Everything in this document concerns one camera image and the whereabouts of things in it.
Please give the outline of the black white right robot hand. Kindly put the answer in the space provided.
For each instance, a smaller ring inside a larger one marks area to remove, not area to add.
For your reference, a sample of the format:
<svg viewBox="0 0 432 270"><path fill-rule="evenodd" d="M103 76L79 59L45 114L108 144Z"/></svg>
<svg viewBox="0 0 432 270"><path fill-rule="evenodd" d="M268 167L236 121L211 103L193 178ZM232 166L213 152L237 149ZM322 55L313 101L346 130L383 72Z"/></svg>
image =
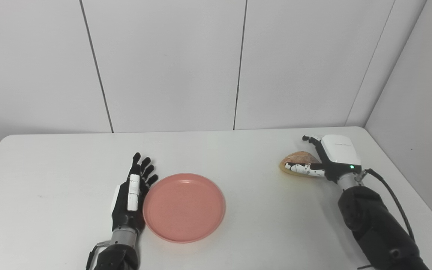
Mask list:
<svg viewBox="0 0 432 270"><path fill-rule="evenodd" d="M362 163L353 142L342 135L303 136L312 144L319 161L307 152L296 152L280 162L285 173L302 177L325 177L343 190L361 186Z"/></svg>

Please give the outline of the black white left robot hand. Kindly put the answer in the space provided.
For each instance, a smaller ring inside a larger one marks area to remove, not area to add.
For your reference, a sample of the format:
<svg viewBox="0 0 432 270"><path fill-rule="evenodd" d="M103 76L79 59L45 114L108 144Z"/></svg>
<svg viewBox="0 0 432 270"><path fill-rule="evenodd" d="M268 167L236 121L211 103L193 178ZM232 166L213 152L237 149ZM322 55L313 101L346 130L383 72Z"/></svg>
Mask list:
<svg viewBox="0 0 432 270"><path fill-rule="evenodd" d="M112 230L127 226L138 234L142 232L145 227L144 200L151 186L158 180L154 170L150 157L142 159L139 152L135 153L126 181L117 188L111 213Z"/></svg>

